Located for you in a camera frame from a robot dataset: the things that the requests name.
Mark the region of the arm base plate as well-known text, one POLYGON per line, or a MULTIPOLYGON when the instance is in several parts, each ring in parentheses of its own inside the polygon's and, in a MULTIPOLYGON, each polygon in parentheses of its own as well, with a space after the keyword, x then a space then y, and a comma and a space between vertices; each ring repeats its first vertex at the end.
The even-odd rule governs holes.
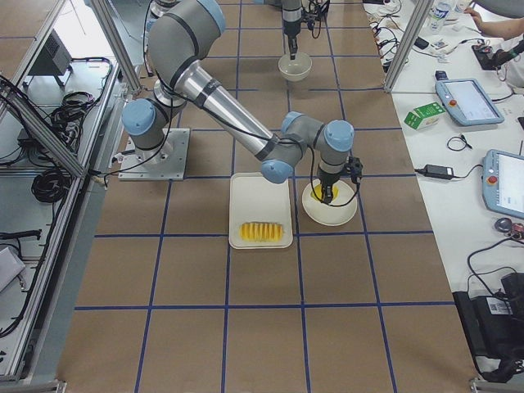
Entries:
POLYGON ((128 137, 127 149, 132 153, 124 155, 118 178, 122 181, 182 181, 184 179, 187 150, 191 130, 164 128, 166 141, 162 147, 150 151, 135 147, 128 137))

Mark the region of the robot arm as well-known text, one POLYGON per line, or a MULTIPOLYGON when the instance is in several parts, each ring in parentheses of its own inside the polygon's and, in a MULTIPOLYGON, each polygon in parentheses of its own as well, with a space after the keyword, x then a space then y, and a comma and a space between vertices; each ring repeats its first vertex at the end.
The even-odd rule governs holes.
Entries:
POLYGON ((282 10, 284 34, 287 37, 288 54, 292 61, 298 52, 297 36, 301 31, 302 1, 301 0, 260 0, 257 4, 279 7, 282 10))
POLYGON ((151 27, 148 52, 158 77, 154 93, 130 102, 122 112, 125 130, 137 151, 155 151, 165 141, 163 128, 187 102, 205 111, 261 163, 272 183, 287 180, 307 149, 318 151, 318 200, 333 206, 334 185, 344 173, 354 129, 344 120, 327 124, 290 112, 281 133, 266 129, 201 66, 214 41, 225 30, 215 1, 181 1, 151 27))

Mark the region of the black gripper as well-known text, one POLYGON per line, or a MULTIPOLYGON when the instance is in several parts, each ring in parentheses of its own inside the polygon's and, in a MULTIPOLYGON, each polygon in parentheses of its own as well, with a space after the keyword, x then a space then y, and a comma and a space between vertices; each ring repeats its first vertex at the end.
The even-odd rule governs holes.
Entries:
POLYGON ((329 205, 333 198, 333 185, 340 179, 341 171, 335 171, 334 169, 323 169, 321 166, 318 167, 318 179, 320 180, 321 186, 321 197, 324 204, 329 205))
POLYGON ((284 25, 284 34, 287 36, 287 43, 289 49, 289 57, 291 61, 296 59, 297 53, 297 36, 300 33, 299 24, 285 24, 284 25))

